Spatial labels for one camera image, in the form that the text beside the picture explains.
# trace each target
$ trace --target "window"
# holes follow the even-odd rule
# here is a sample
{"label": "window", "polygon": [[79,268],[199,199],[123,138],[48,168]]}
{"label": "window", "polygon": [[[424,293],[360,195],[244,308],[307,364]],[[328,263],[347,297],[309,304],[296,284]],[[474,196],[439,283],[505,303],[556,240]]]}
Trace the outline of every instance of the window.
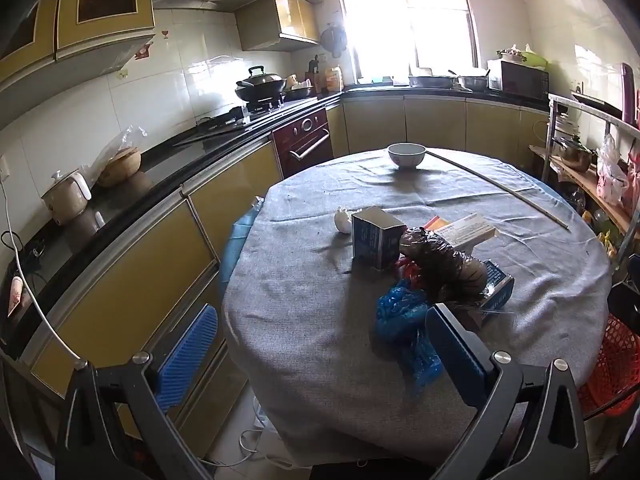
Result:
{"label": "window", "polygon": [[358,77],[478,66],[467,0],[344,0]]}

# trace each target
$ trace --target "black countertop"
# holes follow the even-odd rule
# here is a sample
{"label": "black countertop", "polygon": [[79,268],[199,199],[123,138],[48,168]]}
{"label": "black countertop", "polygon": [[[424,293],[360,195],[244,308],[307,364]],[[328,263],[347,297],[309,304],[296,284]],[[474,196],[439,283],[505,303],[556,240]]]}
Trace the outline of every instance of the black countertop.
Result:
{"label": "black countertop", "polygon": [[[180,185],[242,145],[284,124],[352,96],[432,95],[456,96],[502,102],[537,110],[548,110],[548,102],[530,101],[498,92],[471,93],[455,90],[414,89],[375,86],[345,88],[343,92],[287,103],[233,131],[212,128],[207,123],[166,140],[143,153],[142,164],[127,182],[110,189],[94,187],[94,196],[85,212],[66,226],[48,222],[25,246],[21,254],[23,270],[45,313],[74,280],[127,228],[164,200]],[[104,225],[98,228],[96,213]],[[9,264],[0,288],[0,312],[8,305],[15,262]],[[1,344],[12,358],[20,357],[41,320],[34,307],[16,308],[0,322]]]}

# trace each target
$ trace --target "dark blue box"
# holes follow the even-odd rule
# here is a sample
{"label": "dark blue box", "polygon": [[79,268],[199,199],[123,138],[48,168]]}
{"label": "dark blue box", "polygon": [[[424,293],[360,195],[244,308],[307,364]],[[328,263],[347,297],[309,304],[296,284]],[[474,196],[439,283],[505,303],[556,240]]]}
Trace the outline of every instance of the dark blue box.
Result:
{"label": "dark blue box", "polygon": [[400,257],[400,237],[406,229],[401,221],[379,207],[369,207],[351,216],[353,259],[386,269]]}

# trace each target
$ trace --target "blue gripper pad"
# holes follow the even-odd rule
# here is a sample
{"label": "blue gripper pad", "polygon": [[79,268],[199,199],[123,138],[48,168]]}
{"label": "blue gripper pad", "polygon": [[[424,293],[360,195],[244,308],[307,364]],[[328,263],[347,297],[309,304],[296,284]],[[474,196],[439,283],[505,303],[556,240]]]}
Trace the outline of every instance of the blue gripper pad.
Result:
{"label": "blue gripper pad", "polygon": [[163,412],[177,406],[218,333],[218,314],[206,305],[184,333],[158,372],[156,402]]}
{"label": "blue gripper pad", "polygon": [[[433,307],[427,312],[426,327],[431,345],[460,397],[467,406],[480,410],[486,404],[490,392],[487,389],[488,376],[482,365]],[[476,334],[465,332],[467,338],[476,338],[484,346]]]}

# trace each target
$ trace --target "red plastic basket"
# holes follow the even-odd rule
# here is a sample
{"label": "red plastic basket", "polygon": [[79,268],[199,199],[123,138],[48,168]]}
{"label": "red plastic basket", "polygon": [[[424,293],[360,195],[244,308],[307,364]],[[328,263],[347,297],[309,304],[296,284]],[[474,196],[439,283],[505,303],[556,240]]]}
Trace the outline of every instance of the red plastic basket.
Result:
{"label": "red plastic basket", "polygon": [[[587,414],[603,406],[622,390],[640,382],[640,338],[618,318],[609,314],[607,329],[598,352],[596,367],[578,391],[582,411]],[[622,415],[636,400],[638,392],[609,408],[607,415]]]}

